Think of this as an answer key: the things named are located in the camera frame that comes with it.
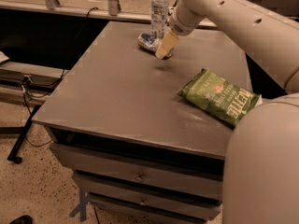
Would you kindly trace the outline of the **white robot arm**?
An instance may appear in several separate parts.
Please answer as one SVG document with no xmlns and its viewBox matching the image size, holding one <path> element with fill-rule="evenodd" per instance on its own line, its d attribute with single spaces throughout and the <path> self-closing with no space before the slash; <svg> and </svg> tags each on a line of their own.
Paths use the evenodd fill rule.
<svg viewBox="0 0 299 224">
<path fill-rule="evenodd" d="M 179 0 L 173 37 L 209 19 L 284 92 L 261 81 L 263 100 L 226 148 L 223 224 L 299 224 L 299 24 L 248 0 Z"/>
</svg>

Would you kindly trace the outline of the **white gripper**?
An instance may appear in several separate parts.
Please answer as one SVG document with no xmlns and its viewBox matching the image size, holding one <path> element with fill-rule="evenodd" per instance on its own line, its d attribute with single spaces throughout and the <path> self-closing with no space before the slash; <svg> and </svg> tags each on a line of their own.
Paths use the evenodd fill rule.
<svg viewBox="0 0 299 224">
<path fill-rule="evenodd" d="M 155 52 L 155 56 L 158 59 L 166 57 L 178 43 L 178 36 L 189 35 L 204 18 L 203 15 L 191 11 L 182 0 L 179 0 L 169 18 L 169 26 L 172 31 L 165 33 Z"/>
</svg>

